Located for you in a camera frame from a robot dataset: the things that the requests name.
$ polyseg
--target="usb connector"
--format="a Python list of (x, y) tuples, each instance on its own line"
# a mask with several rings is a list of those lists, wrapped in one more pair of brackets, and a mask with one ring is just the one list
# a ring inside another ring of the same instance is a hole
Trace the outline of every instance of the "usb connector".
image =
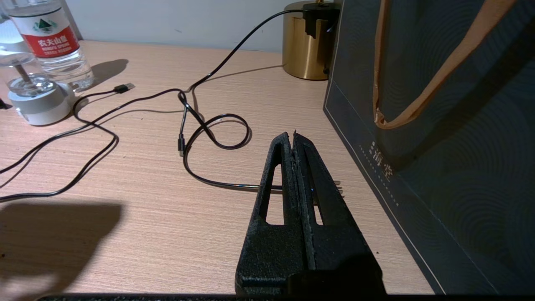
[(134, 84), (129, 82), (127, 84), (120, 85), (120, 86), (113, 88), (113, 91), (116, 93), (122, 94), (128, 90), (132, 90), (133, 88), (135, 88)]

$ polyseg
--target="plastic water bottle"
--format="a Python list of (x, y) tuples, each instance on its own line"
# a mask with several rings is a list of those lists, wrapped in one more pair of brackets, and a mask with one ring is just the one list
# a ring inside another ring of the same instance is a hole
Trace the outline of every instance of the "plastic water bottle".
[(76, 92), (93, 84), (91, 66), (59, 0), (2, 0), (2, 4), (52, 80), (69, 84)]

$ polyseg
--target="tan rope handle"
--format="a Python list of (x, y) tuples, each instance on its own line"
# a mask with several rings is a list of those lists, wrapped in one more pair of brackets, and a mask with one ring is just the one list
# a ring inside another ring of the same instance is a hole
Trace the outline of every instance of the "tan rope handle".
[(455, 71), (472, 52), (481, 44), (483, 39), (505, 16), (516, 0), (485, 0), (472, 25), (468, 29), (463, 40), (449, 55), (429, 84), (424, 88), (420, 96), (415, 99), (399, 116), (388, 122), (379, 110), (379, 79), (381, 73), (381, 59), (386, 31), (386, 19), (389, 11), (390, 0), (381, 0), (377, 31), (375, 34), (375, 58), (373, 68), (373, 112), (375, 124), (385, 130), (395, 129), (405, 125), (418, 117), (429, 104), (435, 93), (444, 84), (448, 77)]

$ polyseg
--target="wooden desk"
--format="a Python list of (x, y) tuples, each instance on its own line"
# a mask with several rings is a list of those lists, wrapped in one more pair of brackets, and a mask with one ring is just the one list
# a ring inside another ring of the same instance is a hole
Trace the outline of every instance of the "wooden desk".
[[(128, 60), (123, 71), (85, 93), (127, 82), (137, 86), (125, 94), (90, 99), (81, 113), (86, 119), (136, 97), (185, 89), (228, 53), (88, 41), (82, 46), (99, 81), (120, 72)], [(341, 181), (345, 201), (383, 269), (387, 291), (432, 293), (322, 111), (327, 82), (294, 78), (280, 62), (281, 54), (240, 51), (214, 80), (197, 89), (203, 116), (238, 114), (248, 121), (253, 137), (246, 147), (227, 151), (202, 135), (190, 155), (192, 169), (215, 180), (258, 183), (271, 140), (297, 130), (315, 143), (333, 178)], [(176, 94), (124, 109), (105, 123), (120, 136), (118, 147), (78, 185), (53, 198), (0, 205), (0, 294), (234, 292), (236, 263), (256, 195), (211, 187), (186, 173), (177, 153), (181, 111)], [(70, 117), (34, 127), (13, 109), (0, 110), (0, 166), (77, 126)], [(197, 127), (190, 117), (186, 137)], [(240, 141), (244, 134), (233, 123), (213, 131), (225, 143)], [(57, 190), (109, 141), (96, 129), (56, 141), (0, 193)], [(1, 182), (11, 175), (1, 175)], [(282, 220), (280, 202), (280, 196), (272, 197), (268, 220)]]

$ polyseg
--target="red bottle label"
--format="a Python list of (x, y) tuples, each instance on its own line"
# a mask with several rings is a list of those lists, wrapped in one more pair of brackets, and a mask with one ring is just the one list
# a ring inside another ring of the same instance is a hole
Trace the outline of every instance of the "red bottle label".
[(63, 9), (11, 19), (36, 57), (52, 58), (80, 48)]

